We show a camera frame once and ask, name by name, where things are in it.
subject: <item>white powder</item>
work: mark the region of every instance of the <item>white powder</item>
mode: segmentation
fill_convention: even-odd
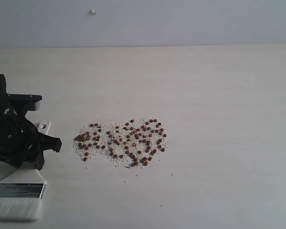
[[[164,134],[166,134],[165,130],[160,131],[161,128],[164,129],[163,125],[156,127],[156,125],[158,124],[158,122],[149,122],[150,119],[147,118],[140,118],[140,119],[134,119],[134,122],[131,123],[129,122],[116,122],[113,124],[103,124],[103,123],[98,123],[98,126],[93,126],[90,127],[90,125],[88,126],[84,126],[83,129],[80,131],[80,135],[82,134],[86,134],[86,132],[89,132],[89,136],[91,136],[89,141],[85,141],[85,142],[79,142],[79,141],[74,141],[74,147],[75,147],[75,151],[76,153],[80,156],[81,160],[84,160],[84,158],[88,159],[92,159],[94,156],[97,156],[99,154],[101,155],[105,155],[107,156],[111,161],[114,161],[115,163],[124,163],[126,166],[130,166],[131,163],[133,162],[133,159],[131,157],[129,157],[128,154],[126,154],[126,150],[128,150],[130,153],[133,153],[136,158],[138,158],[138,162],[140,163],[140,160],[143,157],[149,158],[152,157],[154,158],[155,156],[157,156],[159,153],[163,153],[165,154],[166,152],[162,152],[161,149],[158,148],[157,145],[157,141],[159,139],[162,140],[162,142],[160,143],[161,148],[166,149],[167,145],[168,145],[168,141],[166,137],[163,137]],[[144,131],[142,126],[145,126],[146,128],[150,127],[151,130],[158,130],[158,133],[151,133],[151,130],[146,130]],[[131,132],[135,132],[136,129],[140,129],[140,131],[138,131],[137,133],[134,133],[133,135],[131,135]],[[139,137],[139,139],[135,139],[135,134],[139,134],[141,133],[142,135],[145,135],[146,138],[143,138],[142,136]],[[130,136],[130,141],[127,141],[127,135]],[[94,137],[98,137],[100,138],[99,141],[95,141],[93,140]],[[139,143],[139,140],[146,140],[146,141],[151,141],[150,147],[151,149],[149,150],[149,152],[147,153],[145,150],[147,149],[147,145],[146,143]],[[97,143],[98,146],[100,146],[99,149],[96,148],[96,146],[94,146],[94,143]],[[79,147],[79,143],[85,144],[86,146],[88,146],[88,144],[91,144],[92,146],[88,148],[88,150],[86,150],[85,148],[80,149]],[[113,149],[113,154],[117,155],[117,158],[113,158],[113,156],[110,155],[110,148]],[[157,152],[154,155],[151,155],[151,152],[156,149]]]

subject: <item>black machine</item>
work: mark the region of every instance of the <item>black machine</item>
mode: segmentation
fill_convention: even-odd
[[[39,133],[25,117],[28,111],[38,110],[41,99],[40,95],[8,94],[5,77],[0,74],[0,161],[16,168],[29,162],[40,170],[44,150],[60,151],[59,138]]]

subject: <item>white wall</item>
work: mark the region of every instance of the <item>white wall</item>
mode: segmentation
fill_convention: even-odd
[[[0,0],[0,47],[273,42],[286,0]]]

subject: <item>pile of seeds and powder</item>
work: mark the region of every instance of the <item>pile of seeds and powder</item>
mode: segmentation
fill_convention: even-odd
[[[74,139],[83,161],[103,154],[111,161],[129,167],[147,166],[154,156],[167,148],[166,132],[157,119],[132,119],[112,125],[91,123]]]

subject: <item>white table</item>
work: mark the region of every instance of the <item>white table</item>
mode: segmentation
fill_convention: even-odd
[[[0,228],[286,229],[286,44],[9,49],[0,73],[43,96],[28,118],[63,142],[45,153],[43,219]],[[74,152],[90,122],[150,116],[170,144],[145,169]]]

